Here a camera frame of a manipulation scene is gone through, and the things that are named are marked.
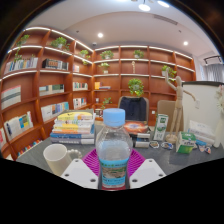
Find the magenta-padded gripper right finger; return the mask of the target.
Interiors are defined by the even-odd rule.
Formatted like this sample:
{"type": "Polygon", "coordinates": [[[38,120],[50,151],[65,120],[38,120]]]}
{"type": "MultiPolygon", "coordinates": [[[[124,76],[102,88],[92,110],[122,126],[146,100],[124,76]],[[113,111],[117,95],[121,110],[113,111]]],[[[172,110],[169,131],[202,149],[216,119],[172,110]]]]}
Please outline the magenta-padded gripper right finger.
{"type": "Polygon", "coordinates": [[[132,150],[128,161],[127,175],[131,189],[143,187],[166,176],[154,159],[145,159],[136,150],[132,150]]]}

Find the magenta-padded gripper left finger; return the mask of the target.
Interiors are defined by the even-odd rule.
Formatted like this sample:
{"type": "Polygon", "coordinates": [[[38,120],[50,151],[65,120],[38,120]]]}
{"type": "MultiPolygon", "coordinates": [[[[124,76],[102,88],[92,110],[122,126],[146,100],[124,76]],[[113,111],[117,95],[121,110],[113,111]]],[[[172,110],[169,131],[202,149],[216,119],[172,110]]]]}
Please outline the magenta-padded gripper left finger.
{"type": "Polygon", "coordinates": [[[74,159],[61,175],[62,178],[84,188],[97,189],[100,164],[93,149],[82,159],[74,159]]]}

